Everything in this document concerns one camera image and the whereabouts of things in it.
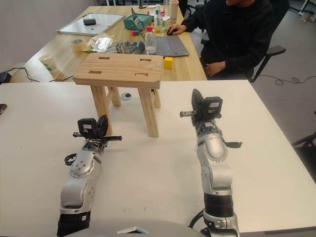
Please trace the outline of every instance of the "robotic arm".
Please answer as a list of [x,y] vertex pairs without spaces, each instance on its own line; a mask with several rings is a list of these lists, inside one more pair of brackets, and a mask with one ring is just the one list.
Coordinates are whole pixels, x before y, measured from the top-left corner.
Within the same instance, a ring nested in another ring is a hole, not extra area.
[[197,133],[197,157],[201,164],[201,178],[205,209],[203,212],[206,236],[239,237],[237,216],[233,209],[232,173],[225,162],[227,148],[238,148],[241,143],[227,143],[214,119],[221,117],[223,100],[220,97],[203,98],[194,89],[193,111],[180,112],[180,117],[192,117]]
[[65,236],[89,227],[96,183],[101,174],[101,156],[109,141],[121,141],[122,137],[105,136],[108,119],[104,115],[98,122],[94,118],[78,121],[79,133],[85,145],[77,154],[65,158],[71,166],[70,178],[61,192],[60,219],[57,236]]

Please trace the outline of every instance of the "stool leg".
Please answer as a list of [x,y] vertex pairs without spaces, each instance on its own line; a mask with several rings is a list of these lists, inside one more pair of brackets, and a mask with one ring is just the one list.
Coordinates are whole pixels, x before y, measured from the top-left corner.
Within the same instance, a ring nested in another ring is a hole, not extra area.
[[107,136],[112,135],[112,123],[111,123],[111,116],[109,113],[109,108],[108,108],[108,101],[107,101],[107,95],[105,92],[104,86],[99,86],[99,85],[91,85],[91,91],[92,91],[92,96],[95,104],[95,108],[97,110],[98,117],[101,117],[102,115],[106,115],[108,117],[108,122],[109,122],[109,127],[108,127],[108,132]]
[[108,90],[113,90],[113,97],[112,97],[112,104],[115,107],[120,107],[121,106],[121,100],[120,100],[120,96],[119,96],[119,90],[117,87],[109,87],[108,86]]
[[161,108],[159,90],[158,89],[154,89],[154,94],[155,94],[154,108]]
[[145,115],[147,129],[150,137],[158,137],[158,126],[154,112],[154,105],[151,98],[151,90],[149,88],[138,88],[140,101]]

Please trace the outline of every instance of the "yellow cube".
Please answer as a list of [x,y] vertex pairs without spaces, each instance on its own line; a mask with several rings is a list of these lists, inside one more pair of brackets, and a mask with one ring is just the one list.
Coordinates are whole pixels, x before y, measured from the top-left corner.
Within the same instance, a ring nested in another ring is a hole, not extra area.
[[173,58],[165,57],[164,58],[164,68],[172,68]]

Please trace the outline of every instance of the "water bottle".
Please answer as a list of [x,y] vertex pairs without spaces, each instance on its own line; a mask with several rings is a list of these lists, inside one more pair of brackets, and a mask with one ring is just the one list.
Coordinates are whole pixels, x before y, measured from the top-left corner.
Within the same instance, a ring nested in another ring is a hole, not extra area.
[[153,32],[153,27],[148,26],[146,28],[145,36],[145,50],[148,55],[155,55],[157,51],[156,38]]
[[160,13],[160,9],[156,9],[156,15],[154,18],[154,23],[155,23],[155,34],[157,36],[161,36],[162,33],[162,17]]
[[178,0],[170,0],[169,2],[170,25],[177,24],[178,5]]

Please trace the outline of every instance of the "hand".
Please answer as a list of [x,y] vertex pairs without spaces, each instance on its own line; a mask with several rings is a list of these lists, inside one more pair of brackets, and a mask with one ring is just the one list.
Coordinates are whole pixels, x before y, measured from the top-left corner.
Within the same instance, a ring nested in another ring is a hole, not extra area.
[[173,25],[170,25],[168,27],[167,32],[172,32],[173,30],[177,30],[176,32],[173,33],[173,35],[176,36],[176,35],[180,35],[183,32],[185,32],[186,29],[187,29],[187,26],[185,26],[185,25],[173,24]]
[[226,68],[225,62],[206,64],[206,73],[213,76]]

